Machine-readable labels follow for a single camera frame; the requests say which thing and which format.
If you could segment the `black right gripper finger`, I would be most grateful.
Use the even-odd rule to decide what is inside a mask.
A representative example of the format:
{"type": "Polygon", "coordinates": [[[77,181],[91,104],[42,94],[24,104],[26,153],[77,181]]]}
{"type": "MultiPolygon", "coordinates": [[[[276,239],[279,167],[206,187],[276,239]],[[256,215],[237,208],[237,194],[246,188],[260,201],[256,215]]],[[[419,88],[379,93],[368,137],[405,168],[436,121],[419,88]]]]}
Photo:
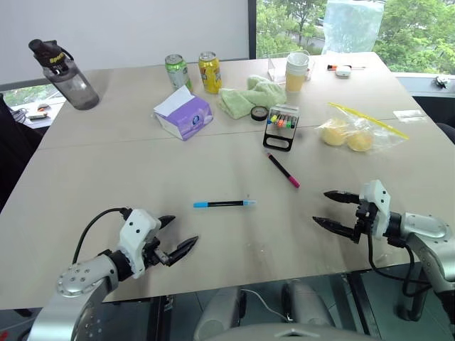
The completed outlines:
{"type": "Polygon", "coordinates": [[[348,203],[348,204],[360,204],[360,198],[358,194],[350,193],[346,191],[339,191],[339,190],[330,190],[323,194],[328,199],[341,202],[341,203],[348,203]]]}
{"type": "Polygon", "coordinates": [[[348,238],[356,244],[360,240],[360,235],[353,228],[346,227],[340,222],[325,217],[312,217],[312,219],[327,231],[348,238]]]}

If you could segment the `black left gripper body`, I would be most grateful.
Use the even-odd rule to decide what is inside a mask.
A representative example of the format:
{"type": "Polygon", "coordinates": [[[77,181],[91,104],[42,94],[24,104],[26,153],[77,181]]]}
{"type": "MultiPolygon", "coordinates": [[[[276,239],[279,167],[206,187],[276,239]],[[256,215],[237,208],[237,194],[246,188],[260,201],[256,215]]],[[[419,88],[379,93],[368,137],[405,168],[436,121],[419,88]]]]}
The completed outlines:
{"type": "Polygon", "coordinates": [[[162,264],[164,266],[172,266],[178,261],[176,257],[160,250],[160,243],[161,241],[158,238],[154,237],[144,245],[144,248],[141,251],[141,255],[145,269],[156,266],[158,264],[162,264]]]}

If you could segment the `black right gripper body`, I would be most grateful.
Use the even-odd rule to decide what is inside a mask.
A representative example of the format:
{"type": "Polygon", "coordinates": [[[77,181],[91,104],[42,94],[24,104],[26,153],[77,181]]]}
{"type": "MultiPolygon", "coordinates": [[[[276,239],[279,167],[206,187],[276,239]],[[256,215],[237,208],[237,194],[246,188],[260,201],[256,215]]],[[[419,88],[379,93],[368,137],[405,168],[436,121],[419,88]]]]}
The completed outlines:
{"type": "Polygon", "coordinates": [[[355,212],[355,216],[357,217],[354,227],[355,233],[360,235],[372,232],[377,213],[378,207],[374,202],[360,200],[358,208],[355,212]]]}

